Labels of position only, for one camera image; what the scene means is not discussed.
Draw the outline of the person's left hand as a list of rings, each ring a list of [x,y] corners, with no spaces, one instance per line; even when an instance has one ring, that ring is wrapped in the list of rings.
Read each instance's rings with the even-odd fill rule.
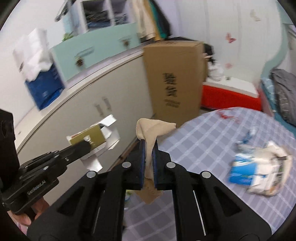
[[[29,216],[25,213],[16,215],[11,211],[8,211],[8,214],[14,220],[14,222],[18,222],[19,224],[24,226],[30,226],[32,224],[32,221],[39,218],[49,207],[50,205],[48,204],[48,202],[46,202],[46,200],[42,197],[40,200],[32,205],[32,209],[35,213],[33,219],[30,219]]]

